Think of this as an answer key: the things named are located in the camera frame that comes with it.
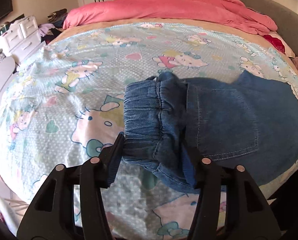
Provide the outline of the blue denim pants lace trim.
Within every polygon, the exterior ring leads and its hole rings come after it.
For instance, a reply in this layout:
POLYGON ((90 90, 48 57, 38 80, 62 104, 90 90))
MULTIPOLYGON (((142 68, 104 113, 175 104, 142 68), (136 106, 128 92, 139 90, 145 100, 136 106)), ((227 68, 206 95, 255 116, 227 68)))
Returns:
POLYGON ((291 87, 246 71, 233 83, 170 72, 131 83, 124 121, 124 161, 183 193, 196 193, 190 148, 220 166, 243 165, 257 185, 298 159, 298 100, 291 87))

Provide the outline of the Hello Kitty light blue bedsheet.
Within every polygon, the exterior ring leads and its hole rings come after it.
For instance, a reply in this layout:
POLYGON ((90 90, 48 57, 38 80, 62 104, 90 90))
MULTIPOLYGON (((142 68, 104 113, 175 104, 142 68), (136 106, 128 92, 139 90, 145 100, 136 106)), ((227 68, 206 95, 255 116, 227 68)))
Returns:
POLYGON ((90 24, 27 58, 0 102, 0 176, 29 203, 59 163, 76 166, 124 129, 124 90, 162 72, 235 81, 247 70, 287 83, 298 72, 264 38, 197 21, 90 24))

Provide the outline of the red patterned pillow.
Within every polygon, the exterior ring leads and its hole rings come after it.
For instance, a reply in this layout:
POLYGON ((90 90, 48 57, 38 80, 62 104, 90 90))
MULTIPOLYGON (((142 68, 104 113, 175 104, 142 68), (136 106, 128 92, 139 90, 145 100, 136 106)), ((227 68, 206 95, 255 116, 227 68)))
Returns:
POLYGON ((270 42, 274 48, 276 48, 287 57, 295 57, 295 53, 293 52, 293 50, 287 45, 285 40, 277 32, 271 31, 269 34, 263 35, 263 38, 270 42))

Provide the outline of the white drawer chest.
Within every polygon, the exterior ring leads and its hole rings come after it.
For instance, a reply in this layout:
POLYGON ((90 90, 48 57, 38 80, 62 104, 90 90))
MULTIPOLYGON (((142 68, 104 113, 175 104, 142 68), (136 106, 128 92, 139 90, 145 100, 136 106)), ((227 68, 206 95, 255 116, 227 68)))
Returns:
POLYGON ((36 51, 40 44, 41 35, 33 15, 17 20, 8 31, 0 35, 0 49, 17 64, 36 51))

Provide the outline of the tan mattress blanket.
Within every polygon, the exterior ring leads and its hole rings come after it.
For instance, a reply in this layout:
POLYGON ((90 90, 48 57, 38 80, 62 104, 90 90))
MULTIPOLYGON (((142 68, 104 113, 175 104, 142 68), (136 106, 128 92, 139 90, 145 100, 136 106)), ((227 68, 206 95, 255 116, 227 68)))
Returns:
POLYGON ((187 20, 187 19, 162 19, 162 18, 143 18, 143 19, 127 19, 127 20, 118 20, 113 22, 100 22, 100 23, 92 23, 87 25, 80 25, 76 27, 71 27, 65 31, 63 31, 58 37, 56 37, 53 41, 51 41, 50 44, 54 44, 55 42, 58 42, 60 40, 63 40, 65 38, 71 37, 75 34, 79 34, 85 31, 100 29, 100 28, 107 28, 112 27, 116 25, 122 25, 122 24, 131 24, 131 23, 182 23, 186 25, 193 25, 196 27, 201 27, 206 30, 213 30, 213 31, 219 31, 222 33, 227 34, 233 34, 237 35, 241 38, 244 38, 245 40, 256 43, 260 45, 263 48, 270 48, 273 47, 273 45, 267 41, 265 38, 259 35, 252 35, 249 33, 246 33, 244 31, 241 31, 236 28, 231 28, 226 25, 211 23, 211 22, 205 22, 205 21, 198 21, 198 20, 187 20))

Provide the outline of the clothes pile beside bed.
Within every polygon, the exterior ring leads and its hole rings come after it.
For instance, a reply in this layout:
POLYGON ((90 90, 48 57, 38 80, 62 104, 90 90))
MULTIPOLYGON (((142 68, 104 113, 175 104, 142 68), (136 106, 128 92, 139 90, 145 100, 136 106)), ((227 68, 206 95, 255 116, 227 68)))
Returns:
POLYGON ((54 11, 48 16, 48 22, 40 24, 38 31, 41 36, 41 41, 49 44, 56 37, 58 37, 63 31, 63 24, 67 18, 67 9, 61 9, 54 11))

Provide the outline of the grey headboard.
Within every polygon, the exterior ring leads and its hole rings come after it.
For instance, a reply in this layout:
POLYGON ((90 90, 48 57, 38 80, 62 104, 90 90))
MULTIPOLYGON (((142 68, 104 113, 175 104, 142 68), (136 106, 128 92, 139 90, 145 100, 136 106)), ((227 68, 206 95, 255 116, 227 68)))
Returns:
POLYGON ((278 34, 298 56, 298 14, 272 0, 240 0, 246 7, 269 16, 276 23, 278 34))

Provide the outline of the pink duvet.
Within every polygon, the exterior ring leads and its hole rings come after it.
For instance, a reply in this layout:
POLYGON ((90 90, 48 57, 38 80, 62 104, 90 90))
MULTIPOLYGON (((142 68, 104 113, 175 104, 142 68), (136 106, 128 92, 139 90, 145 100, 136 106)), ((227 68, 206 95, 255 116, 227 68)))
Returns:
POLYGON ((269 16, 240 0, 112 0, 84 5, 69 12, 63 29, 131 18, 175 18, 212 22, 253 35, 267 35, 278 27, 269 16))

